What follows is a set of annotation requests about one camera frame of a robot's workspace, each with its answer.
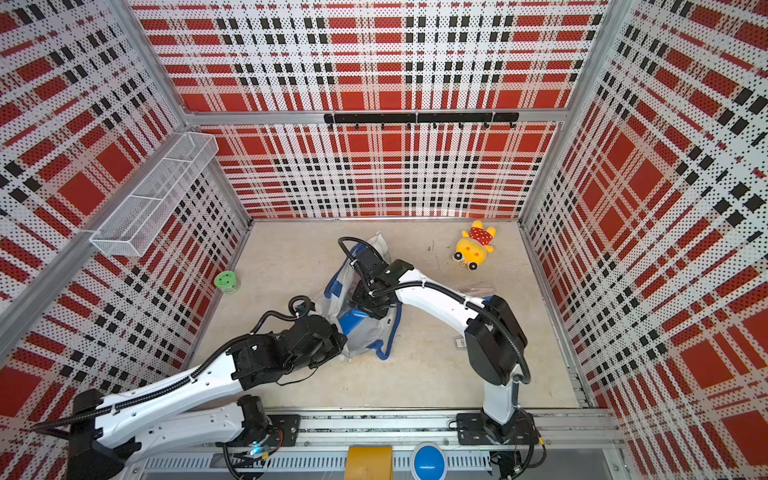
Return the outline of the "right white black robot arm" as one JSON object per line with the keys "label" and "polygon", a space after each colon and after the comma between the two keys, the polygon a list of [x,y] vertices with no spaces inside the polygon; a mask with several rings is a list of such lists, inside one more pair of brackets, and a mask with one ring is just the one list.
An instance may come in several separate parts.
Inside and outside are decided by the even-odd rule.
{"label": "right white black robot arm", "polygon": [[534,422],[519,405],[519,389],[532,375],[524,355],[527,338],[508,303],[498,295],[453,290],[408,262],[390,259],[381,235],[344,236],[337,243],[345,260],[323,299],[348,338],[347,356],[373,351],[388,359],[404,307],[417,308],[460,334],[469,365],[484,382],[476,431],[500,445],[522,439]]}

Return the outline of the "white canvas bag blue handles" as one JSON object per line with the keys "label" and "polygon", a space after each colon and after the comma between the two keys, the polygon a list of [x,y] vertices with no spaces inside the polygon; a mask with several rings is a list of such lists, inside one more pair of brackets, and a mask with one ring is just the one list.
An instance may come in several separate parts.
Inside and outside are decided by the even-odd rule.
{"label": "white canvas bag blue handles", "polygon": [[369,352],[381,361],[391,353],[402,316],[402,305],[389,297],[368,295],[372,281],[391,262],[389,246],[378,232],[362,241],[346,237],[340,245],[344,259],[324,290],[314,299],[317,311],[347,338],[347,358]]}

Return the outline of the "clear plastic compass set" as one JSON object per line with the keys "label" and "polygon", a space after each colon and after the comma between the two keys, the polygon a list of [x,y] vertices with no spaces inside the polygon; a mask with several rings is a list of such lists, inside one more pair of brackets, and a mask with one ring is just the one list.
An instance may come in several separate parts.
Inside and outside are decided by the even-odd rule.
{"label": "clear plastic compass set", "polygon": [[472,297],[492,297],[495,295],[495,288],[489,282],[476,282],[462,286],[458,291],[464,295]]}

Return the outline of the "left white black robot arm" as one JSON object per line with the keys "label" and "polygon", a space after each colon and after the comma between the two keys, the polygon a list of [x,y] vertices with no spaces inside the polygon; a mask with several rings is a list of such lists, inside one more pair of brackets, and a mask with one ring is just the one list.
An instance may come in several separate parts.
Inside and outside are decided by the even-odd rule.
{"label": "left white black robot arm", "polygon": [[234,337],[199,366],[136,390],[78,394],[68,417],[39,422],[32,432],[67,443],[69,479],[111,479],[130,464],[164,450],[217,443],[268,451],[285,430],[250,389],[302,368],[315,370],[340,355],[347,338],[318,315],[309,299],[280,333]]}

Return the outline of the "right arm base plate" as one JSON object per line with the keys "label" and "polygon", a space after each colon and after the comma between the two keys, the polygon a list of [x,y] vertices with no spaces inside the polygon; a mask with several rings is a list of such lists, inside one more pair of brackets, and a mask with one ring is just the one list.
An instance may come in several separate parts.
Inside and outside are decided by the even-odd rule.
{"label": "right arm base plate", "polygon": [[484,412],[456,416],[456,430],[461,445],[538,445],[540,434],[533,417],[515,410],[506,423],[498,423]]}

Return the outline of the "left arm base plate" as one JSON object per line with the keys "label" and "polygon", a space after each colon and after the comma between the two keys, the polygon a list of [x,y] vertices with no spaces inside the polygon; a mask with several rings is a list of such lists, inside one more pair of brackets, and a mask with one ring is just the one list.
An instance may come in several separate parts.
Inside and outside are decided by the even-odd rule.
{"label": "left arm base plate", "polygon": [[218,442],[217,446],[247,448],[252,455],[278,450],[282,446],[292,447],[296,444],[300,420],[299,415],[257,415],[246,418],[243,431],[238,436],[228,442]]}

